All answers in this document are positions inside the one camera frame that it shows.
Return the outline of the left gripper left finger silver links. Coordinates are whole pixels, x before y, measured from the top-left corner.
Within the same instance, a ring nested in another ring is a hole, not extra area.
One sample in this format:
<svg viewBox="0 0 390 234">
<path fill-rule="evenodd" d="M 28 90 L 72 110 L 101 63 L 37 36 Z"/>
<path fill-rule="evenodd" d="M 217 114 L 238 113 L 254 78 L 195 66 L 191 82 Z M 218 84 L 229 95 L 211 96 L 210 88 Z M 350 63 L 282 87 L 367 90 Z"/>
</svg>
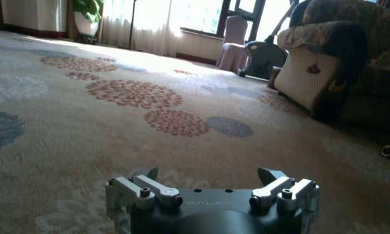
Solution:
<svg viewBox="0 0 390 234">
<path fill-rule="evenodd" d="M 158 168 L 153 167 L 128 178 L 112 178 L 105 183 L 106 215 L 117 234 L 130 233 L 126 214 L 133 207 L 150 211 L 158 203 L 173 211 L 183 202 L 178 189 L 155 181 L 157 173 Z"/>
</svg>

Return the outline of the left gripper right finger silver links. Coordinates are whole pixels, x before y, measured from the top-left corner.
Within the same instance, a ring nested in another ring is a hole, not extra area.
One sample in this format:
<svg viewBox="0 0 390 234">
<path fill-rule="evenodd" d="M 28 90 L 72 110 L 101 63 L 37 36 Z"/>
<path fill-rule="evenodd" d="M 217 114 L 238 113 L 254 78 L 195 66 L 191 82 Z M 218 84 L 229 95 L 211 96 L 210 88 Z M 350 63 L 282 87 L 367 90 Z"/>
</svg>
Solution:
<svg viewBox="0 0 390 234">
<path fill-rule="evenodd" d="M 275 233 L 307 234 L 319 209 L 319 185 L 310 179 L 295 180 L 281 170 L 257 168 L 262 187 L 251 190 L 250 207 L 273 221 Z"/>
</svg>

